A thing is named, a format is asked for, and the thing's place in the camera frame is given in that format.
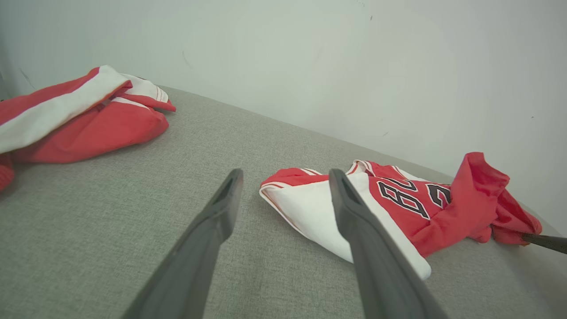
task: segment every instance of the clothing pile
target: clothing pile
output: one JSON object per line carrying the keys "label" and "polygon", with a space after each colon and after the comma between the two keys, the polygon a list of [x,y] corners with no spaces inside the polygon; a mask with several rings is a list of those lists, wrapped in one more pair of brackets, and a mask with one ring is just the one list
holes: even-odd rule
{"label": "clothing pile", "polygon": [[[465,155],[452,184],[359,160],[346,175],[422,279],[431,274],[424,257],[466,237],[527,245],[523,233],[541,233],[541,223],[506,191],[510,178],[482,153]],[[312,169],[282,169],[261,184],[260,196],[300,234],[352,262],[350,245],[337,229],[328,180]]]}
{"label": "clothing pile", "polygon": [[86,76],[0,102],[0,191],[13,162],[69,163],[144,143],[169,126],[167,94],[108,65]]}

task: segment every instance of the white trim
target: white trim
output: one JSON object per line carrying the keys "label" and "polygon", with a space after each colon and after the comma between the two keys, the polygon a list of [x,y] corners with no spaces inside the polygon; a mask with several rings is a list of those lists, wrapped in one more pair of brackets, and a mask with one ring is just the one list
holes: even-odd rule
{"label": "white trim", "polygon": [[0,154],[29,146],[85,112],[126,78],[108,65],[75,91],[41,102],[0,125]]}
{"label": "white trim", "polygon": [[[428,183],[428,184],[425,184],[425,186],[427,186],[427,191],[428,191],[428,192],[429,192],[429,189],[430,189],[429,186],[437,186],[437,187],[440,187],[440,188],[444,188],[444,189],[447,190],[449,193],[451,193],[451,189],[450,189],[450,188],[447,188],[447,187],[445,187],[445,186],[441,186],[441,185],[439,185],[439,184]],[[439,198],[439,199],[441,200],[441,205],[438,205],[434,200],[432,200],[432,202],[433,202],[433,204],[435,204],[437,207],[439,207],[439,208],[441,208],[441,209],[444,209],[444,207],[443,207],[443,199],[442,199],[441,197],[439,197],[439,193],[443,194],[443,198],[445,198],[445,202],[447,203],[447,205],[450,204],[451,195],[449,195],[449,198],[447,198],[447,196],[445,196],[445,193],[442,192],[442,191],[440,191],[440,190],[437,190],[436,193],[437,193],[437,194],[436,194],[436,195],[437,195],[437,198]]]}
{"label": "white trim", "polygon": [[365,163],[366,169],[372,173],[372,176],[376,177],[376,174],[374,174],[374,170],[372,169],[372,163],[370,163],[369,161],[362,161],[362,162]]}
{"label": "white trim", "polygon": [[121,98],[121,97],[113,98],[112,101],[113,101],[113,102],[118,102],[118,103],[132,104],[132,105],[135,105],[135,106],[143,107],[143,108],[145,108],[145,109],[147,109],[147,110],[150,109],[149,107],[145,106],[144,104],[140,104],[140,103],[138,103],[138,102],[134,102],[134,101],[131,101],[131,100],[129,100],[129,99],[125,99],[125,98]]}
{"label": "white trim", "polygon": [[267,183],[262,184],[262,185],[260,186],[260,188],[262,188],[262,187],[264,187],[264,186],[267,186],[267,185],[269,185],[269,184],[278,185],[278,186],[281,186],[282,188],[292,187],[291,185],[289,185],[289,184],[287,184],[287,183],[284,183],[284,182],[267,182]]}
{"label": "white trim", "polygon": [[316,171],[316,170],[314,170],[314,169],[305,169],[305,170],[311,171],[314,175],[322,175],[320,172],[318,172],[318,171]]}
{"label": "white trim", "polygon": [[397,166],[392,166],[393,169],[395,171],[397,171],[398,174],[400,174],[403,178],[408,179],[404,174],[401,173],[400,169]]}
{"label": "white trim", "polygon": [[140,79],[130,74],[122,74],[122,76],[132,82],[132,88],[128,89],[126,92],[124,92],[124,94],[147,96],[164,103],[167,103],[167,101],[169,101],[167,93],[150,81]]}
{"label": "white trim", "polygon": [[304,172],[305,174],[310,175],[310,176],[316,175],[315,173],[313,173],[313,172],[311,172],[311,171],[308,171],[308,170],[306,170],[306,169],[300,169],[300,170],[301,170],[302,172]]}
{"label": "white trim", "polygon": [[362,167],[366,169],[366,165],[363,164],[362,161],[360,161],[359,159],[358,160],[355,159],[349,170],[346,171],[345,175],[350,175],[354,173],[363,173],[364,171],[362,170]]}
{"label": "white trim", "polygon": [[277,191],[280,190],[281,188],[278,188],[276,186],[271,186],[271,185],[266,185],[266,186],[262,186],[260,188],[260,196],[268,203],[270,204],[270,206],[272,206],[282,217],[285,221],[287,221],[288,224],[290,224],[291,227],[293,227],[293,229],[295,229],[298,233],[300,233],[301,235],[303,235],[305,238],[307,238],[308,240],[312,240],[311,238],[307,237],[301,230],[299,230],[299,228],[295,227],[295,225],[289,220],[287,219],[287,216],[280,211],[280,209],[275,205],[275,203],[273,202],[273,200],[266,194],[264,194],[264,191],[266,193],[270,193],[272,191]]}

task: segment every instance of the gray fabric surface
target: gray fabric surface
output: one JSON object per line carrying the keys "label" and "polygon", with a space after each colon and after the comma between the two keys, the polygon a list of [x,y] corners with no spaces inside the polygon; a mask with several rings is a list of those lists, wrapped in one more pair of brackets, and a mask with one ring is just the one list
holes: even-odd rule
{"label": "gray fabric surface", "polygon": [[[0,318],[119,318],[226,174],[244,170],[206,318],[362,318],[354,267],[294,231],[258,195],[287,167],[395,164],[451,178],[198,95],[164,88],[177,113],[147,144],[79,163],[23,165],[0,194]],[[556,234],[544,226],[547,234]],[[565,255],[472,240],[428,258],[451,318],[561,318]]]}

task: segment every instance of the black number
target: black number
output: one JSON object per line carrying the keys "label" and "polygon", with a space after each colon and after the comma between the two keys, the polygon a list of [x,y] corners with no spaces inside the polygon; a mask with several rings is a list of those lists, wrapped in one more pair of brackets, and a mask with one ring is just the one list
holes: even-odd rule
{"label": "black number", "polygon": [[402,184],[402,183],[400,183],[400,182],[398,182],[398,181],[396,181],[395,179],[392,179],[392,178],[387,178],[387,177],[381,177],[381,178],[387,179],[388,181],[390,181],[390,182],[392,182],[392,183],[394,183],[394,184],[396,184],[400,187],[403,187],[406,190],[411,190],[411,191],[417,192],[416,185],[414,183],[412,183],[412,181],[409,181],[407,179],[404,179],[403,181],[408,182],[409,185],[404,185],[404,184]]}
{"label": "black number", "polygon": [[441,194],[445,197],[447,204],[451,204],[451,191],[448,188],[435,184],[427,184],[427,187],[429,189],[429,197],[431,197],[431,200],[435,205],[443,208],[443,199],[441,198]]}
{"label": "black number", "polygon": [[403,208],[412,211],[414,213],[417,213],[419,215],[421,215],[421,217],[430,220],[429,218],[429,214],[427,214],[427,212],[425,211],[424,206],[420,203],[420,201],[413,197],[410,196],[406,193],[400,192],[399,190],[388,186],[382,182],[378,182],[378,186],[380,187],[380,193],[382,193],[382,197],[387,198],[389,200],[391,200],[392,202],[398,204],[399,206],[402,206]]}

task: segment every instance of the red trim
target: red trim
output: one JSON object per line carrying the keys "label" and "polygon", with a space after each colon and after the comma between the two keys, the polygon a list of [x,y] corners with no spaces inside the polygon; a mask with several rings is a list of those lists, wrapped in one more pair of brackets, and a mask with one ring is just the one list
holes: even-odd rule
{"label": "red trim", "polygon": [[260,188],[262,188],[262,187],[264,187],[264,186],[276,186],[276,187],[279,187],[279,188],[283,188],[283,186],[276,185],[276,184],[271,184],[271,183],[264,184],[264,185],[260,186]]}
{"label": "red trim", "polygon": [[354,173],[354,171],[356,171],[357,168],[358,168],[358,164],[354,165],[354,168],[351,169],[347,174],[352,174],[352,173]]}

